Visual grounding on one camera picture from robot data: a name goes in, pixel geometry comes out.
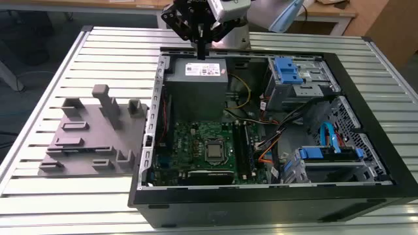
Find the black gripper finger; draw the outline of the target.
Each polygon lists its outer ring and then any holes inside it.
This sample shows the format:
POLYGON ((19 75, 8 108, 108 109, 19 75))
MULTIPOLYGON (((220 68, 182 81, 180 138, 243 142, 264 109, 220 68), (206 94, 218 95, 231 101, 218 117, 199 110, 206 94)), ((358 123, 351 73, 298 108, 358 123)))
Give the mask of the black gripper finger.
POLYGON ((219 24, 214 29, 208 23, 202 24, 202 60, 208 55, 208 46, 212 42, 219 42, 224 36, 232 31, 234 22, 219 24))
POLYGON ((162 20, 171 27, 175 33, 184 41, 190 41, 196 50, 196 58, 202 59, 202 35, 200 26, 190 26, 182 18, 182 14, 174 4, 164 6, 162 11, 162 20))

